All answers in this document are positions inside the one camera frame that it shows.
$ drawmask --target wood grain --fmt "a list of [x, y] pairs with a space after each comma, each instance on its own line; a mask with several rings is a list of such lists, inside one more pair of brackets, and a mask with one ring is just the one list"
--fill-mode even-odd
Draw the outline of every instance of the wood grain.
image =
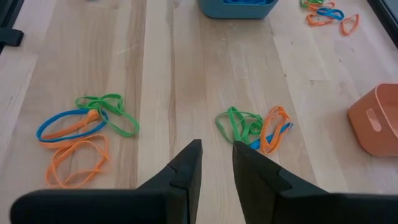
[[[288, 0], [249, 21], [210, 19], [196, 0], [25, 1], [22, 46], [0, 56], [0, 223], [18, 196], [46, 188], [53, 152], [38, 145], [37, 127], [75, 98], [105, 93], [124, 96], [141, 131], [126, 139], [104, 129], [111, 162], [87, 188], [134, 189], [200, 138], [197, 223], [244, 223], [232, 148], [214, 119], [230, 106], [266, 115], [282, 105], [295, 126], [272, 160], [331, 192], [398, 194], [398, 159], [364, 152], [346, 115], [377, 83], [398, 81], [398, 50], [366, 1], [336, 3], [361, 14], [350, 37], [309, 27]], [[98, 159], [82, 149], [60, 175]]]

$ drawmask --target blue bin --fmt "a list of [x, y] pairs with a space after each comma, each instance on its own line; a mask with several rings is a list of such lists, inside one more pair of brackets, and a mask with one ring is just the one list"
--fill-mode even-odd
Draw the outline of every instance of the blue bin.
[[203, 13], [215, 19], [262, 19], [268, 15], [278, 0], [257, 2], [260, 3], [244, 4], [237, 0], [198, 0]]

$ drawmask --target orange container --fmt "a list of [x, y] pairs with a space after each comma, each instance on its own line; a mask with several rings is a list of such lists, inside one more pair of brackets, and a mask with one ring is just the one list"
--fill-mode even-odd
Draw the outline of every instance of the orange container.
[[376, 86], [348, 110], [348, 116], [364, 150], [374, 156], [398, 156], [398, 84]]

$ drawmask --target black object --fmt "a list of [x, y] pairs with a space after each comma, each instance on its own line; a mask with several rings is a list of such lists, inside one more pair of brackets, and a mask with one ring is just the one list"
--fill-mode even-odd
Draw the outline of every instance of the black object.
[[40, 190], [18, 199], [11, 223], [192, 223], [201, 185], [200, 140], [136, 190]]
[[368, 2], [398, 47], [398, 0], [368, 0]]
[[24, 0], [0, 0], [0, 52], [5, 45], [20, 46], [24, 33], [12, 29]]
[[242, 142], [233, 167], [246, 223], [398, 223], [398, 196], [329, 194]]

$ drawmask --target bin handle hole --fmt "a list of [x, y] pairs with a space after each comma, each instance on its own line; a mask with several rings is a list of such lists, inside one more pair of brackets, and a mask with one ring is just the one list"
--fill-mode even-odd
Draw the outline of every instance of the bin handle hole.
[[374, 113], [373, 109], [368, 109], [366, 111], [366, 114], [368, 116], [369, 121], [371, 122], [371, 125], [373, 127], [373, 130], [380, 132], [381, 131], [381, 124], [376, 117], [376, 114]]

